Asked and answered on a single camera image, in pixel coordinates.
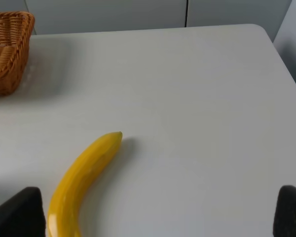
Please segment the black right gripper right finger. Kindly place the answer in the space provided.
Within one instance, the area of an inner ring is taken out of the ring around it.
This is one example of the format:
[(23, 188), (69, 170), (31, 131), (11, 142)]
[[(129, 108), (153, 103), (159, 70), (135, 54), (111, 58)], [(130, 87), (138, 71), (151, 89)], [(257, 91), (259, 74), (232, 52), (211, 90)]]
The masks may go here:
[(273, 221), (275, 237), (296, 237), (296, 187), (282, 186)]

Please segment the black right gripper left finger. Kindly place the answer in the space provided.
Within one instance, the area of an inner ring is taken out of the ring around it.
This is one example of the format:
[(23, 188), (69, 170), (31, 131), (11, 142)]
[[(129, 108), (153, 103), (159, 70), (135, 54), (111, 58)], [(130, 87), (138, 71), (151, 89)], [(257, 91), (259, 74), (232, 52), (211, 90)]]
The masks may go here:
[(26, 187), (0, 205), (0, 237), (44, 237), (45, 230), (38, 187)]

